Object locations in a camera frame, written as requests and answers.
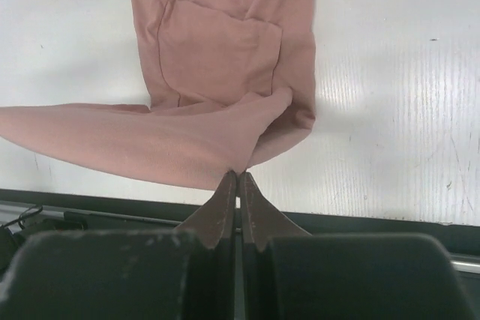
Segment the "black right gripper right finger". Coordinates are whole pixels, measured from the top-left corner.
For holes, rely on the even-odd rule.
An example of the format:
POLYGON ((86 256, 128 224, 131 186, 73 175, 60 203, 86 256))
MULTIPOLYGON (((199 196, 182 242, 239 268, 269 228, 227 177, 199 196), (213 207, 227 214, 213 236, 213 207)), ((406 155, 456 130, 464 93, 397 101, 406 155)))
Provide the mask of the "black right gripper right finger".
POLYGON ((414 232, 313 235, 238 180, 248 319, 474 319, 450 255, 414 232))

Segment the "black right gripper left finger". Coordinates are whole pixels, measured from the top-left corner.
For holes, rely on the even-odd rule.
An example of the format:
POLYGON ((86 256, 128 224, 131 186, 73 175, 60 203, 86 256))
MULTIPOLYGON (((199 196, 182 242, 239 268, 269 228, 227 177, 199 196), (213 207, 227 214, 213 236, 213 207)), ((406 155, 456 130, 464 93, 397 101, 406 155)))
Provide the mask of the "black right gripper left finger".
POLYGON ((43 232, 1 280, 3 319, 232 319, 235 173, 172 230, 43 232))

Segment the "pink printed t-shirt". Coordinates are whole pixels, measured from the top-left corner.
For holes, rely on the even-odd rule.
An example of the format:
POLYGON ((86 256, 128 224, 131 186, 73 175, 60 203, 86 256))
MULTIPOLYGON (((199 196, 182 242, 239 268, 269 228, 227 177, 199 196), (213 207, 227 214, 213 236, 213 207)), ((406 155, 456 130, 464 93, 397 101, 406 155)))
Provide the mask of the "pink printed t-shirt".
POLYGON ((131 0, 149 105, 1 109, 1 136, 89 169, 216 188, 315 121, 315 0, 131 0))

